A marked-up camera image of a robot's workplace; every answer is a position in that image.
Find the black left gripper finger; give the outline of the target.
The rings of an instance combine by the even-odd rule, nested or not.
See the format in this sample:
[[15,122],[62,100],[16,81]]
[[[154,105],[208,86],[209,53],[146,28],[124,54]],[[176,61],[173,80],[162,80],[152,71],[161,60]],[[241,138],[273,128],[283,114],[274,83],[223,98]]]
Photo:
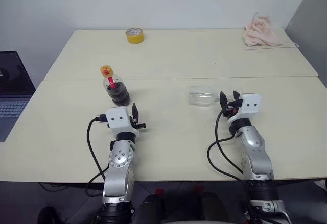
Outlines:
[[138,123],[139,114],[138,114],[138,109],[137,109],[135,103],[133,103],[133,105],[132,105],[131,112],[132,112],[132,121],[133,121],[133,123]]

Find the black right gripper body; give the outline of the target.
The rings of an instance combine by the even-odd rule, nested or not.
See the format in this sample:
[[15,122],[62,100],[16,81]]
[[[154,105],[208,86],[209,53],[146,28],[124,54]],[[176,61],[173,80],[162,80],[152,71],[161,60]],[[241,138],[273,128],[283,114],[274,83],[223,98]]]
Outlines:
[[234,100],[231,102],[228,102],[223,108],[223,116],[227,118],[231,118],[235,116],[238,112],[238,110],[241,108],[243,103],[242,99]]

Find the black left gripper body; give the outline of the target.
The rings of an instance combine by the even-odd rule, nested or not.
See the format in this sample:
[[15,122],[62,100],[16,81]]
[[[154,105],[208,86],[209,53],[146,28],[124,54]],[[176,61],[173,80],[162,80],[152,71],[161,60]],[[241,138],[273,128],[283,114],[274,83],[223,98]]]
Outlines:
[[146,128],[146,124],[145,123],[138,123],[138,118],[133,118],[133,117],[129,117],[130,118],[130,123],[132,125],[133,128],[135,129],[145,129]]

